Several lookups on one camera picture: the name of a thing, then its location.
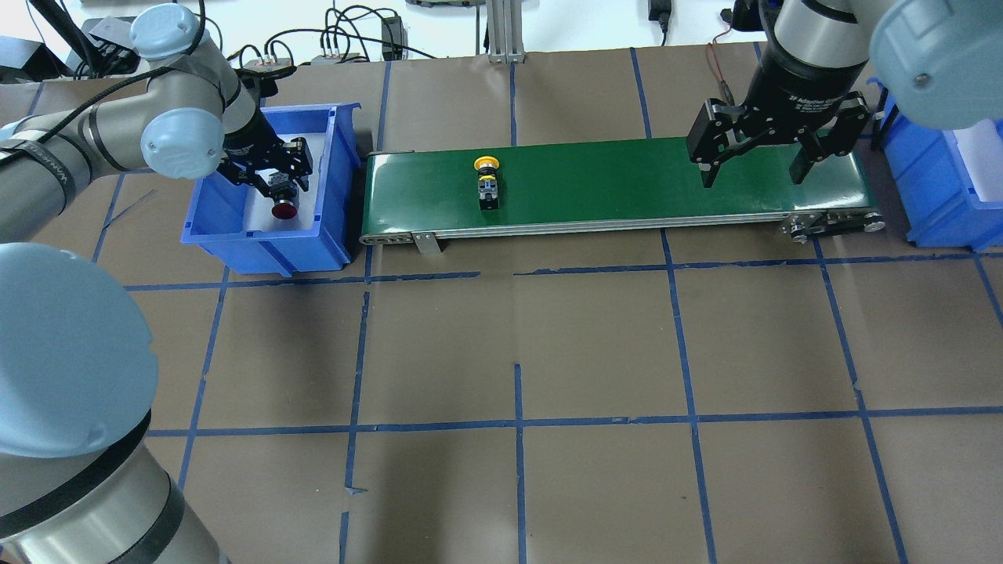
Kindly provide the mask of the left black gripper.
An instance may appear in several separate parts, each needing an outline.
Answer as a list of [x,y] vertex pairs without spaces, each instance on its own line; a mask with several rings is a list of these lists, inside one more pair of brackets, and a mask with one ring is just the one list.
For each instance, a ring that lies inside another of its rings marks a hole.
[[260,108],[255,107],[247,124],[223,136],[223,153],[216,171],[234,186],[255,186],[257,172],[273,170],[271,193],[310,190],[314,172],[310,146],[305,138],[280,139]]

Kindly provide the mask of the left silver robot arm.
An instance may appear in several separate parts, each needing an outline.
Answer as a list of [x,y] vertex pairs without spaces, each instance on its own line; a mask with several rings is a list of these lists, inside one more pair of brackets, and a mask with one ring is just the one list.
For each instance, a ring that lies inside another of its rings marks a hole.
[[296,213],[311,174],[283,140],[205,15],[155,5],[128,37],[140,72],[41,85],[2,129],[2,561],[226,563],[148,450],[158,360],[139,303],[101,266],[108,222],[159,174],[171,188],[221,172]]

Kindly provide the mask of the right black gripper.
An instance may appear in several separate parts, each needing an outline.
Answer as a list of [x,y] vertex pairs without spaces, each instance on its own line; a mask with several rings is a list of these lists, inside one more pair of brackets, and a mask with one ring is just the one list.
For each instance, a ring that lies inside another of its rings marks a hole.
[[[686,136],[689,161],[698,165],[703,188],[713,187],[724,163],[765,143],[773,131],[799,133],[800,149],[789,167],[795,185],[816,163],[846,156],[872,115],[864,94],[850,89],[862,69],[860,63],[815,67],[769,37],[741,107],[707,99]],[[817,129],[833,120],[820,135]]]

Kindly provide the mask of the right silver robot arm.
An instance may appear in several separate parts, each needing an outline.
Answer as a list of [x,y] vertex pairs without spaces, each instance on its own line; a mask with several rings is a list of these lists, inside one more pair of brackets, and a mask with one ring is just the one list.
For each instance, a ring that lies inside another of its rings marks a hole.
[[759,146],[799,144],[793,183],[845,156],[871,116],[853,90],[867,65],[915,124],[953,131],[1001,117],[999,1],[737,1],[730,27],[767,42],[742,103],[707,100],[688,133],[705,188]]

